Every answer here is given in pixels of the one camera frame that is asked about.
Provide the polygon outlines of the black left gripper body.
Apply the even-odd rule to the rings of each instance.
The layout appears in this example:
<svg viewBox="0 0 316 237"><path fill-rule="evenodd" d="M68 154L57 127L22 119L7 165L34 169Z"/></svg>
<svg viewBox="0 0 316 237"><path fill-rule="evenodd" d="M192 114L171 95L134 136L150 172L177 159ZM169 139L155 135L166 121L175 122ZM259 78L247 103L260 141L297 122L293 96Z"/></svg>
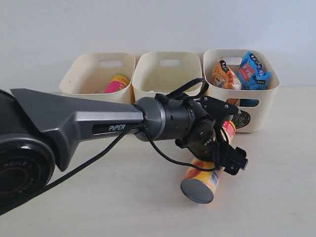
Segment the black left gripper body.
<svg viewBox="0 0 316 237"><path fill-rule="evenodd" d="M188 149L199 162L205 163L205 166L192 164L191 167L205 172L223 168L226 173L237 175L240 170L245 170L248 159L245 150L231 146L235 133L235 125L230 120L222 125L205 121L183 139L175 140L175 144Z"/></svg>

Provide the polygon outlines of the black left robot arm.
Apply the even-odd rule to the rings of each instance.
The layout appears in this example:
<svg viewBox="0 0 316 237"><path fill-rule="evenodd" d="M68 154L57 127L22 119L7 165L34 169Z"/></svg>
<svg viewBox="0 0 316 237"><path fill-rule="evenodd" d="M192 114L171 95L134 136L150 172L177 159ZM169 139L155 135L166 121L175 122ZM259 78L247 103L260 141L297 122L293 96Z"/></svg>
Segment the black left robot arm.
<svg viewBox="0 0 316 237"><path fill-rule="evenodd" d="M73 98L29 89L0 93L0 212L5 214L74 176L108 153L125 135L152 145L174 140L212 171L236 175L248 163L233 148L223 125L238 107L182 89L142 97L134 104ZM101 153L66 171L80 142L113 137Z"/></svg>

